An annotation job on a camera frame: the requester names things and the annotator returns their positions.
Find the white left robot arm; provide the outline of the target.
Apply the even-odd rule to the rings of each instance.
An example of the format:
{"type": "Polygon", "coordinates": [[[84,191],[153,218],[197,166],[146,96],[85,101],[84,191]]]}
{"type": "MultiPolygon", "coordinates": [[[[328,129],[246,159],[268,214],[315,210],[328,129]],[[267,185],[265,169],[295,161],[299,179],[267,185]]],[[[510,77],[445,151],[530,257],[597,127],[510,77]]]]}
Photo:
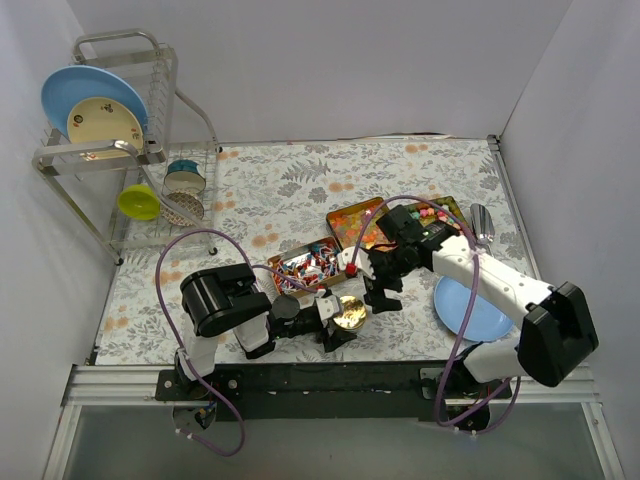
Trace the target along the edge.
{"type": "Polygon", "coordinates": [[[330,353],[357,337],[338,324],[346,308],[331,291],[322,288],[306,307],[289,294],[271,301],[246,264],[197,271],[182,281],[180,291],[192,328],[182,337],[175,370],[178,387],[193,400],[211,392],[219,338],[228,331],[249,360],[272,352],[281,338],[313,334],[330,353]]]}

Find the tin of gummy candies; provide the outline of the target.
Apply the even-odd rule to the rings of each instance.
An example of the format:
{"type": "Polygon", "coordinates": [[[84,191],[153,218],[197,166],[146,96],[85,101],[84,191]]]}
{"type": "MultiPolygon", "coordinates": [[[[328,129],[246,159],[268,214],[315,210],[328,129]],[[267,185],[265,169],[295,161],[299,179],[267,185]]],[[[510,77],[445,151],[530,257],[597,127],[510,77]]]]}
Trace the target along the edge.
{"type": "MultiPolygon", "coordinates": [[[[331,211],[326,215],[326,222],[341,250],[355,245],[364,222],[382,202],[381,197],[374,197],[331,211]]],[[[376,221],[387,211],[388,207],[383,206],[369,223],[361,241],[364,248],[384,245],[388,249],[391,242],[376,224],[376,221]]]]}

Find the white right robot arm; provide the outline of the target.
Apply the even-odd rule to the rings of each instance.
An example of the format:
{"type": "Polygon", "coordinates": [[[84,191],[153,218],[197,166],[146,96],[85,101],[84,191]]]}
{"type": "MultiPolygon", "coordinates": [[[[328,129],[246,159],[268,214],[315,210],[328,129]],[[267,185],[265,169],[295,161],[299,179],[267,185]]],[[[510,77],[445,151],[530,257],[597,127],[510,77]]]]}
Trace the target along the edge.
{"type": "Polygon", "coordinates": [[[460,395],[475,397],[489,382],[520,376],[555,387],[598,348],[578,286],[528,277],[480,252],[453,225],[441,220],[422,225],[404,206],[384,214],[377,225],[394,248],[358,249],[352,255],[373,312],[400,310],[401,303],[387,298],[387,291],[401,291],[403,277],[427,269],[474,290],[520,331],[516,341],[481,342],[454,358],[441,379],[460,395]]]}

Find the round gold tin lid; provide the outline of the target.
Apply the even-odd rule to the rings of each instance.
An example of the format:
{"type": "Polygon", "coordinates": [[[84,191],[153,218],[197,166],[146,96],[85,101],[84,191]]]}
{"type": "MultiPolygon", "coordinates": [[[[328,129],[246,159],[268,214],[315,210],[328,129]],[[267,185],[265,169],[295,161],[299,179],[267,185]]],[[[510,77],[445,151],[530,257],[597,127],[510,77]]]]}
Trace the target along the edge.
{"type": "Polygon", "coordinates": [[[335,325],[345,331],[359,331],[367,320],[365,304],[357,297],[345,295],[340,298],[341,312],[333,317],[335,325]]]}

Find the silver metal scoop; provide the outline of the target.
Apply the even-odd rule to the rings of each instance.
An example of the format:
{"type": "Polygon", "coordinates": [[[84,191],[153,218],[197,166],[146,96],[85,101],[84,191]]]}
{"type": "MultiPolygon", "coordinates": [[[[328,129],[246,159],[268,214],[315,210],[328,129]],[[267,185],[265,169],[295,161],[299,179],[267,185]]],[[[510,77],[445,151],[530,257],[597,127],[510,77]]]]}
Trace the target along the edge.
{"type": "Polygon", "coordinates": [[[495,237],[495,228],[489,210],[479,203],[470,206],[471,227],[480,245],[489,255],[492,254],[491,244],[495,237]]]}

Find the tin of star candies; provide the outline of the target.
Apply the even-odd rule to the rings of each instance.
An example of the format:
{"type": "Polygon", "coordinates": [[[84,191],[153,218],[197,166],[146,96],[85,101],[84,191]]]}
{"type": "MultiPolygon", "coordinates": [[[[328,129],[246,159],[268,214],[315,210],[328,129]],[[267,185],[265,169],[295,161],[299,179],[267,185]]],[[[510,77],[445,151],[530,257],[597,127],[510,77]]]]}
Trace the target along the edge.
{"type": "Polygon", "coordinates": [[[424,202],[414,202],[406,205],[406,209],[412,218],[418,220],[423,226],[435,221],[442,221],[455,229],[460,230],[461,225],[468,227],[458,203],[452,196],[434,198],[432,203],[439,206],[439,209],[425,204],[424,202]]]}

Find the gold tin of lollipops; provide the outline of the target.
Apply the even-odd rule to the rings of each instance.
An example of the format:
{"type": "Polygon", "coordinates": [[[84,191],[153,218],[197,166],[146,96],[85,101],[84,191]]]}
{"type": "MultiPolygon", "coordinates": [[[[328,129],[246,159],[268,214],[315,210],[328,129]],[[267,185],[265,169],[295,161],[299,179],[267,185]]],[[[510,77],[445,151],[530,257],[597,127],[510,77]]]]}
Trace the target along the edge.
{"type": "Polygon", "coordinates": [[[325,237],[272,256],[267,265],[305,287],[330,287],[346,280],[338,263],[340,253],[338,242],[325,237]]]}

